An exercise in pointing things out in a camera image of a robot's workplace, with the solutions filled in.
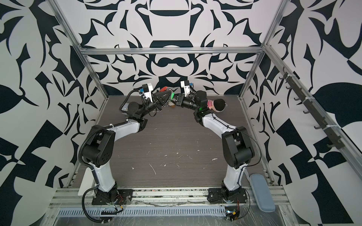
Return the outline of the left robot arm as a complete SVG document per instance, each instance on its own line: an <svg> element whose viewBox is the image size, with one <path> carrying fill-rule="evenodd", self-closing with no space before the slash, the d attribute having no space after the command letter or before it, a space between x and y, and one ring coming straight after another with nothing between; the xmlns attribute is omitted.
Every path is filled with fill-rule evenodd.
<svg viewBox="0 0 362 226"><path fill-rule="evenodd" d="M110 168L114 143L128 135L145 129L148 120L144 116L161 111L168 104L173 91L166 89L155 93L132 90L120 106L126 120L108 126L95 125L87 135L78 153L79 162L88 167L95 180L95 190L111 193L117 185Z"/></svg>

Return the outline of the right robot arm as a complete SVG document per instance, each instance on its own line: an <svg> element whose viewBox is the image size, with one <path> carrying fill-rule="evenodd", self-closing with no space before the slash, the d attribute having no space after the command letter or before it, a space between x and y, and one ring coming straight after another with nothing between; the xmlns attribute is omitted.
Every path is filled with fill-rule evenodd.
<svg viewBox="0 0 362 226"><path fill-rule="evenodd" d="M244 171L255 156L252 138L246 128L229 125L218 118L216 113L226 108L226 102L223 99L210 100L204 91L197 91L189 97L172 94L170 100L177 106L193 110L196 122L221 138L223 157L228 164L221 193L225 199L239 193Z"/></svg>

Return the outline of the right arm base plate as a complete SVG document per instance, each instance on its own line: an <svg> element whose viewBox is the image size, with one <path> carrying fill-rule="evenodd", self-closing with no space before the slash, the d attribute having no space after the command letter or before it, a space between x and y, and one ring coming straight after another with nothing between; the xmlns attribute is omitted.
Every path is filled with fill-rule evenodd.
<svg viewBox="0 0 362 226"><path fill-rule="evenodd" d="M229 191L227 188L209 188L207 200L212 203L246 203L248 195L244 188Z"/></svg>

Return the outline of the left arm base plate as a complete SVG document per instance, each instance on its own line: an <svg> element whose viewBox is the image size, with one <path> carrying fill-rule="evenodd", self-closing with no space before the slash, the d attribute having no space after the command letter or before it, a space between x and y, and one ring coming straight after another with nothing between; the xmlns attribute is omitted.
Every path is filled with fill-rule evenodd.
<svg viewBox="0 0 362 226"><path fill-rule="evenodd" d="M115 204L123 205L128 201L131 201L133 198L132 189L113 189L110 192L103 192L99 189L96 189L96 195L92 200L92 205L106 205L106 204Z"/></svg>

